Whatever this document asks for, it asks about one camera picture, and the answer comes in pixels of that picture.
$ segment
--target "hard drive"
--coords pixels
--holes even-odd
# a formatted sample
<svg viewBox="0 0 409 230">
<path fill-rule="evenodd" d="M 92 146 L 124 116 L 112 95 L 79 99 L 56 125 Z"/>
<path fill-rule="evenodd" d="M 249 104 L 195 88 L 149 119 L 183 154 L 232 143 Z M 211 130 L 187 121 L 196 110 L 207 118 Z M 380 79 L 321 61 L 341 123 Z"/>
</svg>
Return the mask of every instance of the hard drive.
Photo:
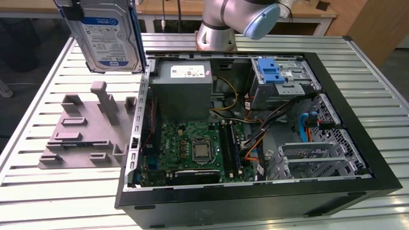
<svg viewBox="0 0 409 230">
<path fill-rule="evenodd" d="M 144 72 L 135 0 L 55 0 L 91 72 Z"/>
</svg>

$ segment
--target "green motherboard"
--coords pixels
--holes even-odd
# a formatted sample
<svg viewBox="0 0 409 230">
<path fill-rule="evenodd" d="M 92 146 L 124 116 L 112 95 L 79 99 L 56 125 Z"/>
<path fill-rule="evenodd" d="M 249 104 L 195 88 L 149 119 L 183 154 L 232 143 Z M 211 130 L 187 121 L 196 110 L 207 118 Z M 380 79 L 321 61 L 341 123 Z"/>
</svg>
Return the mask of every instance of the green motherboard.
<svg viewBox="0 0 409 230">
<path fill-rule="evenodd" d="M 183 170 L 219 170 L 220 181 L 253 181 L 251 164 L 241 166 L 240 175 L 232 176 L 225 172 L 224 148 L 220 139 L 221 123 L 164 123 L 161 128 L 160 155 L 157 167 L 147 174 L 147 186 L 165 186 L 163 172 Z M 245 139 L 244 127 L 240 122 L 231 125 L 235 131 L 236 143 Z"/>
</svg>

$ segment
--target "motherboard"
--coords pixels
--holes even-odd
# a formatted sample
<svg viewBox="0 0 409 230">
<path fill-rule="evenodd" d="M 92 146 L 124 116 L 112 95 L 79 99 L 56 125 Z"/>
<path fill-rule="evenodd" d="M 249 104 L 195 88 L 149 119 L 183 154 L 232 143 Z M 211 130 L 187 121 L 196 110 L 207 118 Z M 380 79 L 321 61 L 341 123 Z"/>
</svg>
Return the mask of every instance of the motherboard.
<svg viewBox="0 0 409 230">
<path fill-rule="evenodd" d="M 147 186 L 253 181 L 251 164 L 241 164 L 240 122 L 164 123 L 159 156 L 147 157 Z"/>
</svg>

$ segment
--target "ram slot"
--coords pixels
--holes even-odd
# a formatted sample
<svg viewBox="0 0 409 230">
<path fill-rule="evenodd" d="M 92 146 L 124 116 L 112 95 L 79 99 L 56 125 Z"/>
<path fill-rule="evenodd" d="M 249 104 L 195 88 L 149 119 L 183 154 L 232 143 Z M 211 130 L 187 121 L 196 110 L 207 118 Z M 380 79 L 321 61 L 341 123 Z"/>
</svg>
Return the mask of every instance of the ram slot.
<svg viewBox="0 0 409 230">
<path fill-rule="evenodd" d="M 221 124 L 219 127 L 224 172 L 227 177 L 232 177 L 241 172 L 239 146 L 232 125 Z"/>
</svg>

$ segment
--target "aluminum workbench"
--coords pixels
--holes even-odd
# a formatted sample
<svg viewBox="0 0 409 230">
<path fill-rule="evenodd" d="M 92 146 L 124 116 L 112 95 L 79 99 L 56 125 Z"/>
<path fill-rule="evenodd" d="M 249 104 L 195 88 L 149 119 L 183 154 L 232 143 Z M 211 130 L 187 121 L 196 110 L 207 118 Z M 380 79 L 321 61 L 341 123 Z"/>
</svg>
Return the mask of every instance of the aluminum workbench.
<svg viewBox="0 0 409 230">
<path fill-rule="evenodd" d="M 193 34 L 144 34 L 145 50 L 193 50 Z M 247 51 L 316 52 L 404 188 L 369 199 L 331 217 L 281 219 L 195 227 L 195 229 L 345 230 L 409 228 L 409 105 L 353 42 L 341 37 L 237 36 Z M 58 124 L 66 93 L 96 101 L 94 81 L 108 83 L 116 100 L 136 96 L 140 75 L 91 73 L 71 38 L 0 156 L 0 225 L 4 229 L 138 229 L 114 208 L 119 168 L 38 169 Z"/>
</svg>

